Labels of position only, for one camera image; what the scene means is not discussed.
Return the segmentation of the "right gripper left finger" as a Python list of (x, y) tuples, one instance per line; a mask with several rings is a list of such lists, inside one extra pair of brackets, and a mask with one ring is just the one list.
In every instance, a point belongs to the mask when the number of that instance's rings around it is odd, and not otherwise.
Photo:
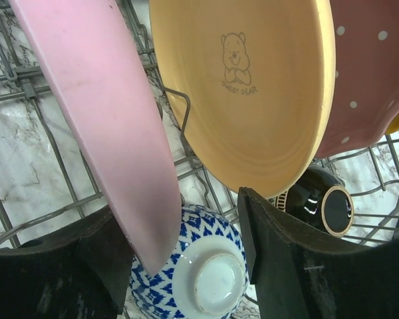
[(17, 249), (0, 249), (0, 318), (117, 318), (132, 257), (107, 207)]

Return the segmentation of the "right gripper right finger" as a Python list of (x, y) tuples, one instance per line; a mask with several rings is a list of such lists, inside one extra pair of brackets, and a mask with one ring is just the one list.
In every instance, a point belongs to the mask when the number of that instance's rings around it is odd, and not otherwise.
[(247, 187), (237, 206), (262, 318), (399, 318), (399, 238), (368, 247), (332, 237)]

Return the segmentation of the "dark brown cream bowl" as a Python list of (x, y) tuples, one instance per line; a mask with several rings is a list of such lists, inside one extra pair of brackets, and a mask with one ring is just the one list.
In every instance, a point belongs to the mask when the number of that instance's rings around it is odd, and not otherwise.
[(311, 165), (273, 204), (306, 224), (334, 237), (343, 237), (354, 217), (352, 197), (344, 181), (329, 170)]

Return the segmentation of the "red patterned bowl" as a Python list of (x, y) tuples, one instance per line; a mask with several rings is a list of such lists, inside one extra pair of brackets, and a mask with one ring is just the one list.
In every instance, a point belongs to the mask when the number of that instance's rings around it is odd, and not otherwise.
[(180, 236), (160, 272), (150, 276), (137, 258), (130, 291), (147, 318), (229, 318), (249, 284), (239, 231), (198, 204), (182, 207)]

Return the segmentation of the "grey wire dish rack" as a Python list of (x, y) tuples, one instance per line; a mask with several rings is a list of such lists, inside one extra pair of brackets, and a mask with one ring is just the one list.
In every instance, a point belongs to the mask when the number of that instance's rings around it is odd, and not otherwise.
[[(111, 210), (11, 2), (0, 1), (0, 249), (17, 249), (103, 207)], [(162, 81), (155, 53), (150, 3), (147, 14), (138, 15), (131, 1), (115, 2), (134, 39), (168, 139), (180, 190), (180, 228), (182, 207), (198, 204), (220, 214), (241, 235), (237, 198), (242, 187), (233, 191), (209, 172), (170, 106), (170, 89)], [(399, 130), (384, 133), (367, 148), (327, 158), (317, 158), (316, 154), (307, 168), (317, 165), (342, 179), (354, 204), (350, 229), (335, 238), (368, 247), (399, 238)], [(273, 202), (280, 194), (260, 195), (275, 207)], [(128, 244), (132, 262), (134, 258), (140, 261)], [(254, 316), (262, 318), (250, 280), (229, 318), (249, 301), (257, 307)]]

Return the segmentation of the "yellow pink rimmed plate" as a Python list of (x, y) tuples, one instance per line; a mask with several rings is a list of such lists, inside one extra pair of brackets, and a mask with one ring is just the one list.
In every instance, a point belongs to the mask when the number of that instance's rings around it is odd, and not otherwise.
[(233, 191), (294, 184), (331, 112), (328, 1), (151, 1), (156, 58), (188, 143)]

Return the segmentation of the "brown plate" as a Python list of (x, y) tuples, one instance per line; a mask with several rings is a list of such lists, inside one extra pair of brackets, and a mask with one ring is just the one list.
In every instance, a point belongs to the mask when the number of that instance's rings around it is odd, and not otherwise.
[(399, 0), (331, 1), (336, 77), (316, 157), (367, 148), (399, 113)]

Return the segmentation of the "pink round bear plate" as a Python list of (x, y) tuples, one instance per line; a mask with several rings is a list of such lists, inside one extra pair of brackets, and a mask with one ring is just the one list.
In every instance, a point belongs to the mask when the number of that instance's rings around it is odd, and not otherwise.
[(115, 1), (12, 1), (120, 228), (150, 275), (178, 242), (181, 199), (168, 139)]

